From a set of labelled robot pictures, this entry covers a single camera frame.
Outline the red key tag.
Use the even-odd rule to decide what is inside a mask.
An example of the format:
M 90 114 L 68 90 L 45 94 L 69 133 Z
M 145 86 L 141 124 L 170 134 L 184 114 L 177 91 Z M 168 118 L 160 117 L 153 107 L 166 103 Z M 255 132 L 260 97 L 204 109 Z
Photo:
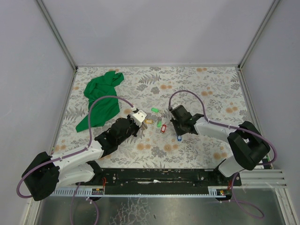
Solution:
M 161 132 L 162 134 L 164 134 L 164 133 L 166 132 L 166 124 L 163 124 L 163 125 L 162 125 L 160 132 Z

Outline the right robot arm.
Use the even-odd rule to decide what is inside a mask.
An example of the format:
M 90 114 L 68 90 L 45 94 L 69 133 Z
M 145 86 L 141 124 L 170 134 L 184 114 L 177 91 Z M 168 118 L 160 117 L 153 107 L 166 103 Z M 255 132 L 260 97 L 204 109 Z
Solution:
M 228 128 L 212 124 L 202 114 L 191 115 L 182 105 L 171 106 L 169 111 L 177 135 L 206 135 L 230 145 L 233 155 L 217 166 L 217 170 L 225 177 L 242 170 L 253 170 L 270 151 L 268 143 L 259 137 L 260 133 L 249 121 L 243 122 L 238 128 Z

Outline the blue key tag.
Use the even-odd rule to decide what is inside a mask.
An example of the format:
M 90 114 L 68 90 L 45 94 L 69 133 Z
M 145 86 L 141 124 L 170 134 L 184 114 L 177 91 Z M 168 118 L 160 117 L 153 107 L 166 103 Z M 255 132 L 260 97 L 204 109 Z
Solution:
M 182 136 L 181 135 L 177 135 L 177 141 L 179 141 L 179 142 L 182 141 Z

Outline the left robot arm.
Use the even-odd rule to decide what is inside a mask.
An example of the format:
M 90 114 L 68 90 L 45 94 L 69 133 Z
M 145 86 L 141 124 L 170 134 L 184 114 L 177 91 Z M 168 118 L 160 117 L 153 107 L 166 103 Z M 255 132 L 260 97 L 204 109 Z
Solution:
M 54 155 L 39 153 L 22 174 L 30 197 L 40 201 L 59 187 L 93 180 L 101 171 L 95 160 L 112 154 L 126 139 L 136 136 L 146 117 L 144 111 L 139 110 L 126 118 L 118 118 L 86 147 Z

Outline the yellow key tag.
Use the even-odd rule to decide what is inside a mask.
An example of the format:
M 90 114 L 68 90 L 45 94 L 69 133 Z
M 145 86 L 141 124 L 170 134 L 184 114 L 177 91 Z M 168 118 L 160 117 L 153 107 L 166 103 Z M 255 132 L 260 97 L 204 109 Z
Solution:
M 146 124 L 154 124 L 154 121 L 153 120 L 145 120 L 144 121 Z

